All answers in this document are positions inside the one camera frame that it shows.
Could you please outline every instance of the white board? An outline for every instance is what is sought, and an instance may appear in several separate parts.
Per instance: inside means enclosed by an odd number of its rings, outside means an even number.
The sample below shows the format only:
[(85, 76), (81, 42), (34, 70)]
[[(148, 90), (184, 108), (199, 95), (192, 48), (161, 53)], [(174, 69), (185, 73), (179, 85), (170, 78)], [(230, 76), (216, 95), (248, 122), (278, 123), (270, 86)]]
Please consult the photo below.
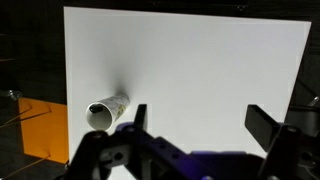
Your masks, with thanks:
[(311, 25), (71, 7), (64, 15), (70, 158), (93, 130), (87, 106), (119, 89), (131, 104), (117, 124), (146, 103), (148, 132), (187, 153), (264, 156), (244, 127), (247, 105), (284, 121)]

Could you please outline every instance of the orange panel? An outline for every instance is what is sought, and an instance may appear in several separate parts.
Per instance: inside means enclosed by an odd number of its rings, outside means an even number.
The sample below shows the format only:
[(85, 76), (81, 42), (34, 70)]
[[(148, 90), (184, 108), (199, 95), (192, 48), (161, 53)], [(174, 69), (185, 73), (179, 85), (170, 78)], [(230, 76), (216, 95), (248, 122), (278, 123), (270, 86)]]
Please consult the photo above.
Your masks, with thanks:
[(67, 106), (20, 98), (20, 112), (27, 109), (21, 120), (42, 115), (21, 122), (24, 153), (41, 158), (49, 154), (49, 160), (65, 163), (69, 158)]

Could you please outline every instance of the paper cup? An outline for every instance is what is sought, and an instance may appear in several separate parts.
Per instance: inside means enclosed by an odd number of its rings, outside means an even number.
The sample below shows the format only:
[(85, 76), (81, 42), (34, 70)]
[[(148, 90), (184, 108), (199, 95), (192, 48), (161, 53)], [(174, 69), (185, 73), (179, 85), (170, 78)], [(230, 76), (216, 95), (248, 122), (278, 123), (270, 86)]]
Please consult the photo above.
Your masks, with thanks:
[(86, 110), (87, 121), (95, 130), (108, 130), (129, 105), (125, 95), (112, 96), (91, 103)]

